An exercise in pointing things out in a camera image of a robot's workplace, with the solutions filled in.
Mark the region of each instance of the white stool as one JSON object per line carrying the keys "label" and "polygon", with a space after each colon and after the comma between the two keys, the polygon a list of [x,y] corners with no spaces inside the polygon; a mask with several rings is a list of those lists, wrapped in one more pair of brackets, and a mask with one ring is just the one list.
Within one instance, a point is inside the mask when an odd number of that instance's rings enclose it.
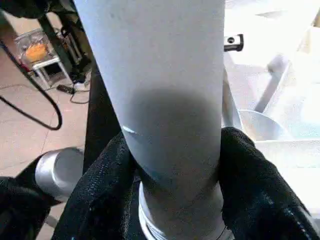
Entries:
{"label": "white stool", "polygon": [[48,89],[51,87],[49,85],[50,77],[49,77],[47,71],[45,70],[45,67],[49,66],[51,64],[56,64],[56,63],[59,65],[59,67],[60,67],[61,71],[63,72],[63,74],[65,75],[66,79],[68,79],[71,84],[73,83],[71,78],[69,77],[64,65],[61,63],[59,57],[55,56],[52,59],[36,63],[32,66],[32,70],[34,70],[38,74],[38,76],[40,77],[40,79],[43,82],[43,85]]}

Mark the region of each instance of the white wall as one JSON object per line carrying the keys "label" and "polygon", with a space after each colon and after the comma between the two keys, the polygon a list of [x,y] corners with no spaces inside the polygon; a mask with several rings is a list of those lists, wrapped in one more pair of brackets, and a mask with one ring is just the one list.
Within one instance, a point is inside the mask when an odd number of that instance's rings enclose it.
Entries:
{"label": "white wall", "polygon": [[[18,36],[21,34],[30,32],[32,30],[41,28],[40,24],[36,19],[28,19],[24,17],[19,18],[7,12],[4,12],[4,16],[8,20],[8,22],[11,24],[11,26],[13,27],[13,29],[15,30]],[[54,14],[53,12],[47,13],[47,17],[54,28],[60,29],[62,27],[60,19],[56,14]]]}

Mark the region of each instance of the pvc pipe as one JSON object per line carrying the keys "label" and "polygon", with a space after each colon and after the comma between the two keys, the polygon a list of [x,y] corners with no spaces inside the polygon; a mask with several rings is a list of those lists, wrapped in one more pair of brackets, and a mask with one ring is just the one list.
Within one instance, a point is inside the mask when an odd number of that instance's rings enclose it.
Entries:
{"label": "pvc pipe", "polygon": [[224,1],[74,2],[141,166],[146,217],[163,239],[220,234]]}

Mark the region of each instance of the orange object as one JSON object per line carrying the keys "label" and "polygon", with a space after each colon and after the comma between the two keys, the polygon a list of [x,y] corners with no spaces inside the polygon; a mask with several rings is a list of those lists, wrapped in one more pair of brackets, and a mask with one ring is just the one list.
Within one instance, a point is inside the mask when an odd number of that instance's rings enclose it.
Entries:
{"label": "orange object", "polygon": [[30,62],[37,62],[42,60],[47,55],[47,47],[44,43],[31,45],[25,51],[25,57]]}

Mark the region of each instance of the gloved hand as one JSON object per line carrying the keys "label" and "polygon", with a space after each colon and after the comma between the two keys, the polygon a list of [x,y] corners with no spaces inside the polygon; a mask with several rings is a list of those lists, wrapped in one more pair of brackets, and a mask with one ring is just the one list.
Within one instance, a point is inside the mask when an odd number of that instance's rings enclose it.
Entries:
{"label": "gloved hand", "polygon": [[222,218],[236,240],[320,239],[305,206],[240,130],[222,129],[219,164]]}
{"label": "gloved hand", "polygon": [[75,186],[52,240],[125,239],[134,164],[119,133]]}
{"label": "gloved hand", "polygon": [[50,205],[34,189],[12,177],[0,177],[0,239],[35,239]]}
{"label": "gloved hand", "polygon": [[[245,134],[224,128],[220,154],[222,217],[237,240],[320,239],[304,205]],[[52,239],[125,239],[134,170],[120,133],[78,182]]]}

